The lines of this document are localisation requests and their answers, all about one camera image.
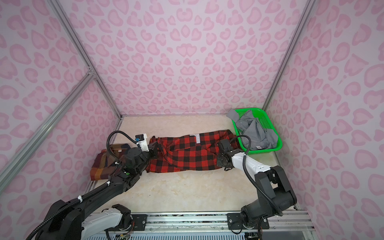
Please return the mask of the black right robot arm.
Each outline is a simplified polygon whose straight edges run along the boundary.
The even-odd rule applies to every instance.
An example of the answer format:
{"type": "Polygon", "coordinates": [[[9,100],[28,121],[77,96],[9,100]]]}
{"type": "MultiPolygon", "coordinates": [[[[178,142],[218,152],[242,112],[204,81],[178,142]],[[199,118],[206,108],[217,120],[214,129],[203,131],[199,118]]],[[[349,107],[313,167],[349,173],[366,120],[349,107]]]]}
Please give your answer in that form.
{"type": "Polygon", "coordinates": [[[282,216],[283,211],[297,203],[297,196],[288,180],[284,169],[280,166],[270,167],[248,156],[249,150],[242,151],[232,147],[232,140],[220,140],[218,143],[218,166],[225,170],[242,170],[247,179],[256,188],[258,198],[241,208],[240,229],[258,228],[274,216],[282,216]]]}

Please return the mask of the green plastic basket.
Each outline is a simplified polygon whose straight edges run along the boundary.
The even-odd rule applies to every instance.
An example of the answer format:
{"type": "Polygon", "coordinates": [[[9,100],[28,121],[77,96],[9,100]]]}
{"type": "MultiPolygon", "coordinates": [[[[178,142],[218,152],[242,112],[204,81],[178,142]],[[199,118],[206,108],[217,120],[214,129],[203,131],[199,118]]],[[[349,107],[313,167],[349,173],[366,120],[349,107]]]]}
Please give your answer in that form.
{"type": "Polygon", "coordinates": [[[259,108],[231,109],[227,117],[232,121],[238,143],[249,154],[263,154],[280,150],[283,142],[267,113],[259,108]]]}

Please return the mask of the red black plaid shirt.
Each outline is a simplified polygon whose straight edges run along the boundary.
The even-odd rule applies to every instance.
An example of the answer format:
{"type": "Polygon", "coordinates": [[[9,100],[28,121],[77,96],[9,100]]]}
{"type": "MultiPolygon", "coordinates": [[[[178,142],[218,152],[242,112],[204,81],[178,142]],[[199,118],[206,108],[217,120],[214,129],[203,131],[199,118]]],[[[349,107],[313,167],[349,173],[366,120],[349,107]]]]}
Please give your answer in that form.
{"type": "Polygon", "coordinates": [[[217,164],[219,141],[231,140],[235,135],[230,130],[221,130],[182,137],[155,137],[150,143],[157,144],[157,158],[150,161],[148,173],[173,173],[182,171],[212,171],[220,169],[217,164]]]}

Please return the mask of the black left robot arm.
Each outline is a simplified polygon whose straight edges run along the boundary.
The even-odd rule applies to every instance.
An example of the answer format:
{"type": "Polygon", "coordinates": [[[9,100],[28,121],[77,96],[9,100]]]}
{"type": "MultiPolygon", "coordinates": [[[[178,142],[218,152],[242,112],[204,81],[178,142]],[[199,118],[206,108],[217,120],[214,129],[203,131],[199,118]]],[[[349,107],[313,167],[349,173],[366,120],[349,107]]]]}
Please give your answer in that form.
{"type": "Polygon", "coordinates": [[[68,202],[59,200],[51,205],[44,221],[28,236],[28,240],[83,240],[109,229],[130,231],[134,228],[131,211],[121,204],[113,205],[106,212],[95,210],[114,197],[127,192],[140,179],[151,160],[158,156],[158,144],[149,145],[149,150],[136,147],[124,156],[123,167],[106,183],[68,202]]]}

